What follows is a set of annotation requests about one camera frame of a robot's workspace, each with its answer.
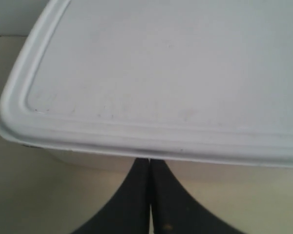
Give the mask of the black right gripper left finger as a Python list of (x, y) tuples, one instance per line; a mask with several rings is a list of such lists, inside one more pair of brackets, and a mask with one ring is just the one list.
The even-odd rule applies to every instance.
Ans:
[(137, 158), (112, 198), (75, 234), (147, 234), (149, 160)]

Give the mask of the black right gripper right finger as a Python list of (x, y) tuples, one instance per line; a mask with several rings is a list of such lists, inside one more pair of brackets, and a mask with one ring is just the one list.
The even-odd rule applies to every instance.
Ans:
[(163, 160), (150, 161), (151, 212), (156, 234), (240, 234), (197, 202)]

